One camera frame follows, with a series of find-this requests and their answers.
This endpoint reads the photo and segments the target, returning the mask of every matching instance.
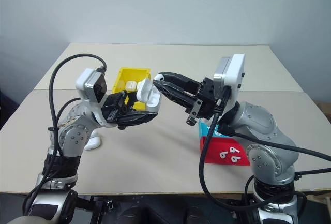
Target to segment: white wall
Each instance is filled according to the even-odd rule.
[[[69,42],[269,44],[331,101],[329,1],[1,0],[0,89],[22,101]]]

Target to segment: yellow bin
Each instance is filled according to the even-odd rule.
[[[125,84],[127,81],[136,81],[137,83],[144,80],[145,78],[151,79],[149,74],[151,70],[147,68],[127,68],[122,67],[119,70],[117,79],[112,89],[112,93],[117,93],[125,90]],[[142,102],[136,102],[133,106],[136,110],[146,110],[146,104]]]

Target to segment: white tabletop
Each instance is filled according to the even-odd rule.
[[[106,82],[111,89],[121,67],[150,68],[152,77],[160,72],[175,72],[199,82],[213,78],[223,56],[246,54],[242,91],[302,92],[301,87],[272,53],[269,46],[182,46],[144,44],[73,43],[63,52],[35,89],[48,89],[54,67],[78,53],[91,53],[107,63]],[[77,58],[68,62],[57,74],[54,89],[75,89],[75,81],[85,68],[97,68],[93,58]]]
[[[42,170],[50,144],[48,91],[32,91],[0,131],[0,191],[29,192]],[[77,97],[74,90],[56,90],[56,109]],[[303,92],[240,92],[239,100],[264,106],[297,146],[331,154],[331,125]],[[198,127],[188,126],[184,108],[162,100],[159,115],[149,123],[101,128],[102,146],[84,152],[75,190],[84,194],[202,192],[198,176]],[[301,154],[298,171],[329,167],[327,161]],[[213,192],[243,192],[249,167],[205,165]],[[297,190],[330,189],[331,174],[303,176]]]

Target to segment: yellow plastic box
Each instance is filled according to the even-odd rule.
[[[112,93],[117,93],[125,90],[125,84],[127,81],[136,81],[137,83],[144,80],[145,78],[151,79],[150,69],[147,68],[127,68],[122,67],[119,70],[117,79],[112,89]],[[136,102],[133,106],[136,110],[146,110],[146,104],[142,102]]]

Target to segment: red box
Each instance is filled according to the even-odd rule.
[[[206,136],[202,136],[200,139],[200,151],[202,151],[205,139]],[[231,147],[239,150],[239,152],[230,153]],[[222,152],[228,152],[225,154],[225,158],[220,157],[220,153]],[[240,157],[240,159],[238,159],[237,162],[233,162],[231,160],[232,156]],[[249,166],[249,160],[247,159],[244,148],[232,138],[212,137],[206,154],[205,162],[233,166]]]

